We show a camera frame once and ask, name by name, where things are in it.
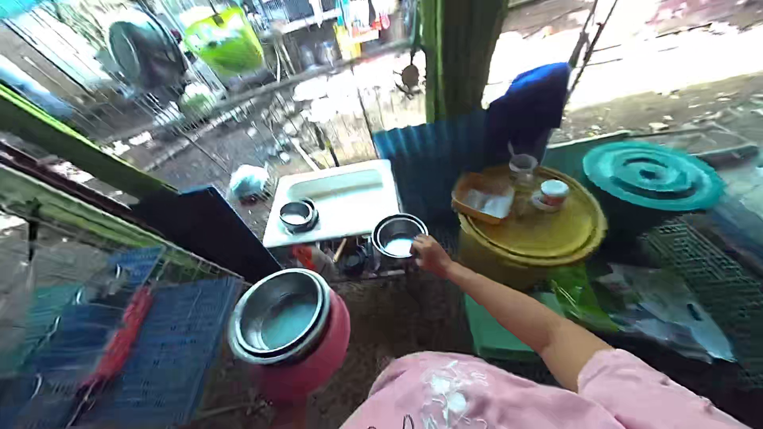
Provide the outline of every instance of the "pink shirt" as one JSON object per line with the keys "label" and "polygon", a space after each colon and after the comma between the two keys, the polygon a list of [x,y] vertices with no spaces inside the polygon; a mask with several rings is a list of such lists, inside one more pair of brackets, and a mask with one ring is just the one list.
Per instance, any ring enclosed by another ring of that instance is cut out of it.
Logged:
{"label": "pink shirt", "polygon": [[624,350],[594,354],[580,392],[455,353],[395,360],[343,429],[746,427]]}

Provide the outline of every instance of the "yellow bucket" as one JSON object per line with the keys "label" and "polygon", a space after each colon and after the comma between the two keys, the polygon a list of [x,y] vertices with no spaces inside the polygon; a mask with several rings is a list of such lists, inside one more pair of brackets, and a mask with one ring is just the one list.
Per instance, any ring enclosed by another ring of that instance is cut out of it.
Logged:
{"label": "yellow bucket", "polygon": [[[482,174],[511,181],[508,165]],[[585,259],[601,244],[607,219],[596,198],[578,181],[546,167],[536,169],[536,188],[549,180],[569,186],[564,207],[556,213],[512,214],[498,225],[459,214],[459,261],[477,273],[515,289],[527,289],[549,269]]]}

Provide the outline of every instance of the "blue towel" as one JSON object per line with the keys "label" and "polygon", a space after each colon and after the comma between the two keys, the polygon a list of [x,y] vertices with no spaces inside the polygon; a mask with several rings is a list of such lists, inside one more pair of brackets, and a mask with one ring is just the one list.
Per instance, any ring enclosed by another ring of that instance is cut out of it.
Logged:
{"label": "blue towel", "polygon": [[551,130],[562,124],[569,76],[567,63],[547,64],[518,75],[506,94],[488,108],[485,155],[508,161],[511,142],[515,153],[542,160]]}

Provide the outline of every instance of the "white basin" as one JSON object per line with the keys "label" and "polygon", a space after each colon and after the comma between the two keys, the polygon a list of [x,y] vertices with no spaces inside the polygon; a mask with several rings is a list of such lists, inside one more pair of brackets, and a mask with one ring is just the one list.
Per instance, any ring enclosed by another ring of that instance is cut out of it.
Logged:
{"label": "white basin", "polygon": [[[310,198],[319,219],[312,231],[292,234],[279,213],[287,202]],[[389,160],[373,160],[310,173],[284,176],[275,188],[262,243],[287,246],[368,234],[389,215],[400,213]]]}

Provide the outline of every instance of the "pink container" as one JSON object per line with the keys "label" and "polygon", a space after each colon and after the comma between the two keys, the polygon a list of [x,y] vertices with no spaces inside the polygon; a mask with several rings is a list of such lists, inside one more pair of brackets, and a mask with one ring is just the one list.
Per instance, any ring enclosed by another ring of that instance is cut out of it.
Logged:
{"label": "pink container", "polygon": [[333,290],[330,300],[326,332],[310,356],[293,365],[253,367],[260,391],[267,399],[274,402],[304,401],[342,366],[349,344],[349,311],[344,300]]}

